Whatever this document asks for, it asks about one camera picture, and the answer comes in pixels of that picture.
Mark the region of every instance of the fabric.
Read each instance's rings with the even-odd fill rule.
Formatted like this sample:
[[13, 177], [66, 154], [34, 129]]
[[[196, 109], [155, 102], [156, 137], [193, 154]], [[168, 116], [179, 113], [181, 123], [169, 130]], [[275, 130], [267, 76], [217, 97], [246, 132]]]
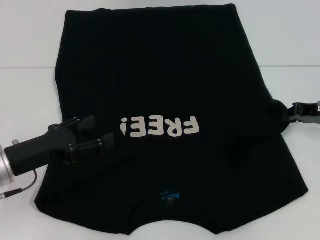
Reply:
[[90, 137], [113, 132], [115, 149], [52, 157], [35, 200], [49, 216], [218, 234], [308, 191], [233, 4], [67, 11], [55, 79], [63, 120], [94, 115]]

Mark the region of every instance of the cable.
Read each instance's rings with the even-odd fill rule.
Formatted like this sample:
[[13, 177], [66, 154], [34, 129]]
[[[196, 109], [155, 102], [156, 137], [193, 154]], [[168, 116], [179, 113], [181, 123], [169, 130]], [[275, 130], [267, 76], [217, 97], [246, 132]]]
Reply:
[[34, 180], [33, 180], [33, 182], [29, 185], [29, 186], [27, 186], [26, 188], [18, 188], [18, 189], [15, 189], [15, 190], [12, 190], [12, 191], [6, 191], [6, 192], [4, 192], [4, 193], [1, 193], [0, 194], [0, 200], [1, 199], [7, 199], [7, 198], [9, 198], [9, 197], [11, 197], [11, 196], [13, 196], [13, 195], [16, 195], [16, 194], [19, 194], [19, 193], [22, 193], [22, 192], [24, 192], [24, 191], [27, 191], [28, 189], [30, 189], [33, 185], [35, 185], [35, 183], [36, 183], [36, 181], [37, 181], [37, 179], [38, 179], [38, 174], [37, 174], [37, 171], [36, 170], [33, 170], [33, 172], [34, 172]]
[[36, 171], [36, 170], [33, 170], [33, 172], [34, 172], [34, 180], [33, 180], [33, 182], [32, 182], [29, 186], [27, 186], [26, 188], [23, 188], [23, 189], [22, 189], [22, 192], [27, 191], [27, 190], [30, 189], [33, 185], [35, 185], [35, 183], [36, 183], [36, 181], [37, 181], [37, 179], [38, 179], [38, 174], [37, 174], [37, 171]]

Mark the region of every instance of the silver metal cylinder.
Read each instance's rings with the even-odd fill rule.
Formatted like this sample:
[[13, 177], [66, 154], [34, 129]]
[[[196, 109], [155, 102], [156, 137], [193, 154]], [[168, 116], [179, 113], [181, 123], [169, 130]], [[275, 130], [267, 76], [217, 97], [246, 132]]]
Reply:
[[0, 188], [15, 181], [7, 155], [0, 145]]

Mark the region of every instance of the white lettering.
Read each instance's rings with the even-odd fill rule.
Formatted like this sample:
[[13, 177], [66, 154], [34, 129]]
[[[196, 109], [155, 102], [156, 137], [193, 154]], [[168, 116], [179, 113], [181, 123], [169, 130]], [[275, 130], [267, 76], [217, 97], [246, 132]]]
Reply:
[[131, 132], [130, 137], [141, 138], [147, 135], [145, 118], [143, 116], [132, 117], [131, 121], [138, 122], [138, 123], [131, 124], [131, 129], [139, 129], [139, 132]]
[[156, 120], [156, 121], [149, 122], [149, 126], [155, 127], [155, 128], [157, 128], [157, 130], [149, 129], [148, 134], [149, 135], [163, 135], [163, 134], [165, 134], [164, 117], [161, 115], [152, 115], [149, 118], [151, 120]]
[[180, 137], [182, 135], [182, 125], [181, 120], [179, 118], [175, 119], [175, 123], [171, 121], [170, 119], [164, 120], [166, 124], [169, 125], [168, 128], [168, 134], [171, 137]]
[[185, 121], [183, 125], [186, 127], [192, 126], [192, 128], [186, 128], [183, 130], [185, 134], [196, 134], [200, 131], [199, 124], [195, 116], [190, 117], [190, 121]]
[[126, 135], [126, 131], [127, 131], [127, 124], [126, 122], [128, 121], [128, 118], [124, 117], [121, 119], [122, 123], [120, 125], [120, 129], [121, 132], [123, 133], [123, 135]]

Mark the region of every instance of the white surface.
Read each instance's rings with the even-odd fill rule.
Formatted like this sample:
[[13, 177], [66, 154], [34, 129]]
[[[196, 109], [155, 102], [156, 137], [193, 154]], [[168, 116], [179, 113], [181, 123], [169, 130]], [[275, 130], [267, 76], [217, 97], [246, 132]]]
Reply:
[[[233, 1], [260, 65], [319, 65], [318, 1]], [[222, 3], [222, 1], [1, 0], [0, 144], [42, 135], [61, 122], [54, 67], [68, 9], [126, 9]], [[16, 69], [34, 67], [35, 69]], [[320, 100], [320, 67], [262, 67], [266, 86], [287, 107]], [[45, 167], [30, 190], [0, 201], [3, 240], [317, 240], [320, 236], [320, 125], [291, 124], [284, 139], [309, 192], [282, 209], [231, 232], [213, 233], [189, 223], [161, 221], [132, 235], [97, 232], [51, 218], [34, 204]], [[33, 173], [16, 177], [0, 193], [27, 186]]]
[[0, 67], [55, 67], [67, 10], [228, 3], [261, 66], [320, 65], [317, 0], [1, 0]]

